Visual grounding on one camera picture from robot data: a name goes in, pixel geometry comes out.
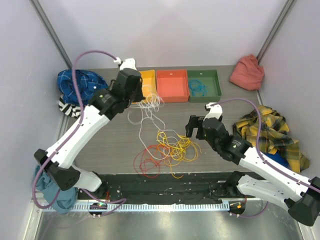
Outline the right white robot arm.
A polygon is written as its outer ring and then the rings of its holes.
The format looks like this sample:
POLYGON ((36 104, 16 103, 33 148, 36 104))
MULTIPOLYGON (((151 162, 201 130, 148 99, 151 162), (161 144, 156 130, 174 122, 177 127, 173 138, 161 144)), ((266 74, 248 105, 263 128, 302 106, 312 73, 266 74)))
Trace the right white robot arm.
POLYGON ((261 154, 241 137, 230 135, 216 117, 191 115, 185 126, 189 138, 197 129, 196 138, 205 140, 224 160, 246 168, 264 180, 235 172, 227 180, 226 193, 233 198, 240 194, 275 204, 299 223, 312 227, 320 215, 320 179, 295 173, 261 154))

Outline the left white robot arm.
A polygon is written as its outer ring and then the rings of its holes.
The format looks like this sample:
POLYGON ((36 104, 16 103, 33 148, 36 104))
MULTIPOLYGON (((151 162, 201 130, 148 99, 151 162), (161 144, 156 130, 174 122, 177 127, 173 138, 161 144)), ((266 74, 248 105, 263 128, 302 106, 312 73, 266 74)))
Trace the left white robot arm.
POLYGON ((109 88, 95 92, 84 113, 54 145, 34 153, 35 159, 45 166, 45 172, 62 191, 75 187, 89 191, 97 200, 102 199, 107 188, 101 178, 94 172, 74 166, 74 160, 103 126, 132 103, 143 99, 140 72, 132 68, 120 70, 109 88))

